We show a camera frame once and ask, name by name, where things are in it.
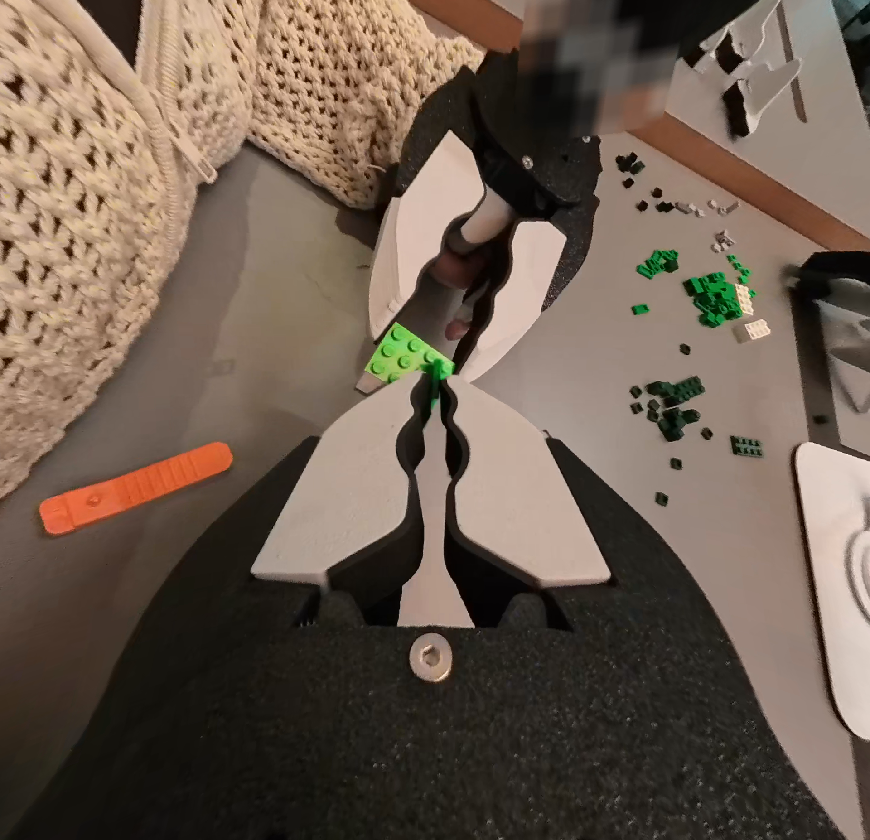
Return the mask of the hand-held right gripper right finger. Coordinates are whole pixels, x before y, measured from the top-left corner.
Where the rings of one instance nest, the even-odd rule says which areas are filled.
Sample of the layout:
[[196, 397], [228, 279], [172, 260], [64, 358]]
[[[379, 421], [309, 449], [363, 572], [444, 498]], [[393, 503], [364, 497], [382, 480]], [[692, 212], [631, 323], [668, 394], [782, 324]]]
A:
[[552, 439], [461, 378], [442, 382], [444, 560], [475, 628], [498, 625], [518, 595], [608, 584], [612, 572], [575, 500]]

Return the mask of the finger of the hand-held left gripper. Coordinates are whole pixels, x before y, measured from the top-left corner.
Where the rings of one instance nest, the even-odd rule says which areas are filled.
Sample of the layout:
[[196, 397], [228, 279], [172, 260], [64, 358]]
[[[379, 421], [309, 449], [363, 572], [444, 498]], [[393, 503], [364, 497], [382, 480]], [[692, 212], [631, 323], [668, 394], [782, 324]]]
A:
[[484, 375], [538, 321], [566, 241], [546, 220], [512, 226], [490, 278], [473, 294], [470, 328], [454, 353], [459, 378], [473, 382]]
[[391, 198], [377, 236], [368, 293], [368, 326], [378, 340], [415, 295], [458, 221], [482, 204], [484, 182], [473, 150], [447, 131], [411, 184]]

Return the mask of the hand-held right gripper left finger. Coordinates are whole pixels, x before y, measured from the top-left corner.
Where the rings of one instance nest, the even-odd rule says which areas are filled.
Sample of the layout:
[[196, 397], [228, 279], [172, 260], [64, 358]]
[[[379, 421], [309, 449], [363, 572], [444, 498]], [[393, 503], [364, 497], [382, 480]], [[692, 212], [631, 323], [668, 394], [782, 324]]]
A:
[[402, 377], [332, 423], [315, 439], [251, 575], [347, 593], [369, 624], [397, 624], [425, 545], [415, 473], [426, 421], [427, 377]]

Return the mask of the bright green square lego plate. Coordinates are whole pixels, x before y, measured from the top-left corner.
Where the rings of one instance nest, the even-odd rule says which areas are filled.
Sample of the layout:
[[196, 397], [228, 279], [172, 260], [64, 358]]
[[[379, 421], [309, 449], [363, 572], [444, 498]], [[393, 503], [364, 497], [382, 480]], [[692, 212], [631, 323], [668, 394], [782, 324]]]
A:
[[452, 361], [407, 327], [393, 323], [366, 363], [361, 381], [392, 384], [417, 371], [427, 374], [426, 366], [435, 359]]

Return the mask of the pile of dark green pieces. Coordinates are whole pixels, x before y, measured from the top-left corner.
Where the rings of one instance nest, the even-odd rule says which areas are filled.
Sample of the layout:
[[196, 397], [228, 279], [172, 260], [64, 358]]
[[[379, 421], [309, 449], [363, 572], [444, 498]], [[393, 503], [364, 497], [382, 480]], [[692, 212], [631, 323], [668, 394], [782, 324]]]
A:
[[[652, 505], [660, 510], [677, 508], [698, 471], [698, 460], [703, 456], [698, 448], [711, 443], [708, 407], [712, 374], [702, 367], [702, 356], [702, 348], [691, 337], [678, 334], [663, 347], [641, 354], [625, 382], [628, 408], [638, 423], [639, 451], [651, 460]], [[706, 392], [680, 407], [667, 409], [645, 391], [653, 381], [675, 382], [692, 376], [701, 378]]]

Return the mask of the pile of bright green pieces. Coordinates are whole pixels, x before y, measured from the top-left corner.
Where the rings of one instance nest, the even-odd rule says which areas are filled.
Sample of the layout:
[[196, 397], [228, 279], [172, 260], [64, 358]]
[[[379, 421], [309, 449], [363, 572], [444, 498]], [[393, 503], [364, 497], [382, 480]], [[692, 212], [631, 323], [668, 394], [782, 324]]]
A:
[[[754, 304], [756, 291], [752, 287], [753, 272], [734, 254], [725, 254], [725, 262], [734, 274], [733, 279], [729, 279], [726, 272], [713, 271], [691, 276], [682, 283], [697, 312], [699, 323], [706, 328], [719, 328], [725, 323], [751, 317], [741, 316], [734, 284], [744, 284], [754, 291]], [[659, 275], [675, 275], [679, 271], [680, 254], [675, 249], [656, 249], [635, 268], [635, 272], [645, 280], [653, 280]]]

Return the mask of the scatter of black lego pieces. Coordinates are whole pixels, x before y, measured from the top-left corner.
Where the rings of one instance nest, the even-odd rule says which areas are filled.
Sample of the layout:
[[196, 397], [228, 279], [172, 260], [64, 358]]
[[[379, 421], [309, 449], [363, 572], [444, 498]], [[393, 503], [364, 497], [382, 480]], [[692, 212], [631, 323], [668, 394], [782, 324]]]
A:
[[621, 187], [635, 196], [634, 207], [638, 212], [654, 209], [659, 214], [668, 214], [676, 206], [666, 197], [664, 189], [658, 184], [646, 181], [647, 165], [635, 152], [615, 157]]

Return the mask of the dark green long lego plate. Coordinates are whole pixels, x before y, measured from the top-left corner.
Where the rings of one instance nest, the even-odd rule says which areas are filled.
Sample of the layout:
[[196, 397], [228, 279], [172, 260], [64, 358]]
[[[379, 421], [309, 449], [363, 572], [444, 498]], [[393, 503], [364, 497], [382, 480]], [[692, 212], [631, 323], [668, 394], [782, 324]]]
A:
[[653, 381], [647, 384], [645, 391], [657, 398], [665, 408], [680, 407], [686, 402], [703, 395], [706, 388], [698, 376], [685, 378], [681, 381]]

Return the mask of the scatter of grey lego pieces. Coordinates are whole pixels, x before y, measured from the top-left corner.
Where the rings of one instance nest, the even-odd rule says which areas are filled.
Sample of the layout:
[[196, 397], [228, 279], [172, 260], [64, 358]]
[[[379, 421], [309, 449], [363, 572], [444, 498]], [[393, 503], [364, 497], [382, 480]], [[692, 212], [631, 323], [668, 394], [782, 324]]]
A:
[[[676, 202], [673, 207], [680, 211], [683, 215], [690, 215], [701, 219], [712, 215], [713, 217], [725, 218], [734, 214], [741, 206], [741, 200], [735, 199], [729, 204], [720, 204], [715, 200], [709, 200], [705, 208], [697, 206], [693, 203]], [[713, 236], [712, 250], [716, 253], [722, 253], [726, 249], [734, 247], [735, 242], [725, 229], [717, 232]]]

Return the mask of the orange lego brick separator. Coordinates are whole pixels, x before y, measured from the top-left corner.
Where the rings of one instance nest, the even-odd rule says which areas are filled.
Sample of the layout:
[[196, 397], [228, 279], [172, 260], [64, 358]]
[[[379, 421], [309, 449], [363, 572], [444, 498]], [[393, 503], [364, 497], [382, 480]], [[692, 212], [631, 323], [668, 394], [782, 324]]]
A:
[[123, 476], [45, 499], [38, 506], [38, 516], [48, 535], [64, 536], [219, 476], [233, 462], [226, 443], [209, 443]]

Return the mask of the person's left hand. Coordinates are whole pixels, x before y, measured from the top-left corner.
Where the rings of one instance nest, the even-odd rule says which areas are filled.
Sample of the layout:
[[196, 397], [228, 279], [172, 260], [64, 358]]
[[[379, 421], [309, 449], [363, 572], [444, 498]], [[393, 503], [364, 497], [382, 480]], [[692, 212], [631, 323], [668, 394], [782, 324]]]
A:
[[[439, 285], [453, 290], [475, 293], [491, 259], [489, 247], [482, 246], [468, 254], [460, 255], [446, 248], [429, 267], [429, 277]], [[471, 329], [473, 308], [460, 308], [445, 326], [445, 339], [457, 342]]]

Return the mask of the spare white gripper finger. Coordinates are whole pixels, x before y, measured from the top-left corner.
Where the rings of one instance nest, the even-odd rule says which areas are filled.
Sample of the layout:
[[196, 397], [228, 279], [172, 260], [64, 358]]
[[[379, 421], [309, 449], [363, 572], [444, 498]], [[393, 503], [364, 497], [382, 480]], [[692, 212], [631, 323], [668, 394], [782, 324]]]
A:
[[737, 19], [697, 44], [683, 55], [683, 61], [698, 73], [717, 65], [722, 73], [733, 75], [749, 65], [766, 39], [767, 22], [781, 0], [759, 0]]
[[802, 64], [802, 58], [794, 58], [777, 69], [761, 63], [724, 91], [725, 120], [733, 140], [755, 132], [767, 109], [799, 76]]

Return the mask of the white book stand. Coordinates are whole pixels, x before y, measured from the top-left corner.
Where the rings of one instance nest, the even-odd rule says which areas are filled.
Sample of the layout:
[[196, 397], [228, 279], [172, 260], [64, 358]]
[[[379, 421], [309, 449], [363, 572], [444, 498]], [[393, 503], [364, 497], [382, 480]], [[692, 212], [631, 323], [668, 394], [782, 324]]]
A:
[[869, 462], [816, 443], [794, 455], [833, 705], [869, 740]]

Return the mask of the spare black white gripper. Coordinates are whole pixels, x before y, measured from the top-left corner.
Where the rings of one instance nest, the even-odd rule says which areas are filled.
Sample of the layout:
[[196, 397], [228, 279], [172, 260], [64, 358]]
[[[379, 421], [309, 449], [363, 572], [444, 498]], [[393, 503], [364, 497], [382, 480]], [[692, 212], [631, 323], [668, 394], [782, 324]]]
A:
[[[821, 250], [782, 275], [809, 440], [869, 458], [869, 254]], [[826, 425], [812, 416], [825, 414]]]

